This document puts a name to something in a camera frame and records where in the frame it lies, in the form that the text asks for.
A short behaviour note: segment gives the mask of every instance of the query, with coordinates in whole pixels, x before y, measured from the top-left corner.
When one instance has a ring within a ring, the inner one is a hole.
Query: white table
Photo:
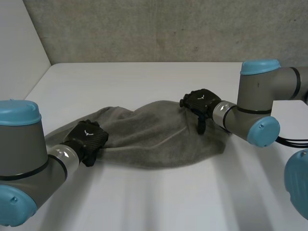
[[[179,101],[201,88],[235,103],[240,69],[240,63],[56,64],[27,100],[38,103],[47,134],[103,107],[135,110],[157,100]],[[303,103],[275,102],[273,115],[282,136],[307,138]],[[276,143],[256,148],[232,136],[224,154],[189,167],[81,166],[14,230],[306,231],[308,221],[293,208],[283,183],[284,165],[295,151]]]

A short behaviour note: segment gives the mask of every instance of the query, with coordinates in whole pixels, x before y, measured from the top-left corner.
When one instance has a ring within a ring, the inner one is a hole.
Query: white wall
[[[50,62],[22,0],[0,0],[0,100],[24,99]]]

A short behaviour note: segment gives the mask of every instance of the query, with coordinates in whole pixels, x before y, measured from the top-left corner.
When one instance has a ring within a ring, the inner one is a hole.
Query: gray cloth
[[[211,119],[204,135],[197,116],[179,103],[157,101],[136,111],[106,107],[48,134],[47,146],[62,142],[78,121],[97,121],[109,133],[98,160],[141,168],[180,167],[223,153],[228,134]]]

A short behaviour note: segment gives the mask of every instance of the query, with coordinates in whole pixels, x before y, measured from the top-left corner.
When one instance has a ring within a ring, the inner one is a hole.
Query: black band
[[[237,107],[237,110],[239,110],[240,112],[247,113],[247,114],[255,114],[255,115],[267,115],[271,113],[271,109],[267,111],[254,111],[254,110],[247,110],[241,107]]]
[[[290,68],[295,72],[295,75],[296,75],[296,88],[295,88],[295,91],[294,91],[293,95],[289,99],[289,100],[293,100],[297,96],[297,94],[299,93],[300,85],[301,85],[301,80],[300,80],[300,73],[299,73],[299,71],[295,67],[290,67]]]
[[[228,129],[226,128],[226,124],[225,124],[227,114],[228,114],[228,113],[229,113],[229,111],[231,111],[234,107],[236,107],[236,105],[233,105],[232,107],[230,107],[230,108],[229,108],[229,110],[228,110],[228,111],[226,111],[226,113],[225,113],[225,114],[224,114],[224,116],[223,116],[223,119],[222,119],[222,125],[223,125],[223,127],[224,127],[226,130],[228,130]]]
[[[54,156],[54,155],[50,155],[49,154],[48,157],[51,158],[51,159],[54,159],[55,161],[57,161],[59,163],[59,165],[61,165],[61,167],[63,168],[63,171],[64,171],[65,180],[66,180],[66,178],[67,178],[67,169],[66,169],[65,164],[63,164],[63,162],[59,158]]]
[[[20,180],[20,179],[27,178],[27,177],[32,177],[32,176],[40,173],[41,171],[43,171],[47,166],[48,166],[48,160],[41,167],[34,169],[30,172],[26,172],[26,173],[14,175],[14,176],[0,176],[0,180],[2,180],[2,181],[12,181],[12,180]]]

